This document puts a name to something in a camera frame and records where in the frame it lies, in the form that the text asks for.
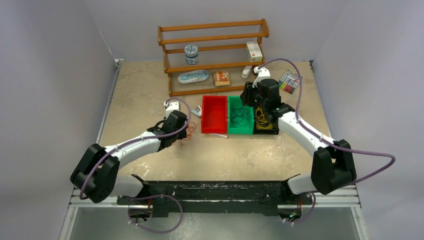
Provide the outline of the green plastic bin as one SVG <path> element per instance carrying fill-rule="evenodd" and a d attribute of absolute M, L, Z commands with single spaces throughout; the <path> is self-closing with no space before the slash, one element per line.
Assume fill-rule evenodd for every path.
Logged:
<path fill-rule="evenodd" d="M 227 97 L 227 133 L 252 135 L 254 129 L 254 111 L 250 106 L 244 106 L 239 96 Z"/>

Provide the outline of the black plastic bin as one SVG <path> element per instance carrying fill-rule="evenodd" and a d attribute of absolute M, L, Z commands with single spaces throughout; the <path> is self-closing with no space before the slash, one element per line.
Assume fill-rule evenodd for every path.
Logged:
<path fill-rule="evenodd" d="M 253 107 L 253 135 L 278 135 L 280 130 L 265 118 L 265 112 L 260 107 Z"/>

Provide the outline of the red plastic bin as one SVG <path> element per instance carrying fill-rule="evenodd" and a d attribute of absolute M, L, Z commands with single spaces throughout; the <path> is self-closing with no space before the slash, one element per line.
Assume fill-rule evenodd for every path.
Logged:
<path fill-rule="evenodd" d="M 228 97 L 202 96 L 201 133 L 226 134 L 228 131 Z"/>

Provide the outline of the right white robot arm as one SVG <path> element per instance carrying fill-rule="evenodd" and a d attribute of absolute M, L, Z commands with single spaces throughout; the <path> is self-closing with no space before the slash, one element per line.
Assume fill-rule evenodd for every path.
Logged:
<path fill-rule="evenodd" d="M 288 134 L 312 156 L 310 173 L 286 180 L 287 186 L 280 191 L 284 202 L 292 204 L 301 194 L 308 192 L 326 195 L 357 179 L 352 153 L 340 150 L 350 149 L 350 144 L 345 140 L 336 141 L 320 132 L 310 133 L 313 127 L 297 117 L 293 107 L 281 101 L 276 80 L 267 78 L 258 83 L 246 82 L 240 99 L 245 106 L 260 108 L 269 124 Z"/>

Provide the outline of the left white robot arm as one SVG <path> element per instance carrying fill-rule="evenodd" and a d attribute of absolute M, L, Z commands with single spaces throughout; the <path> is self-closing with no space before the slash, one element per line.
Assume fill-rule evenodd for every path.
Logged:
<path fill-rule="evenodd" d="M 122 143 L 90 145 L 70 175 L 70 182 L 80 190 L 80 199 L 97 204 L 109 196 L 130 197 L 138 205 L 146 203 L 149 191 L 137 175 L 118 177 L 119 170 L 133 161 L 170 147 L 187 136 L 190 117 L 174 110 L 141 135 Z"/>

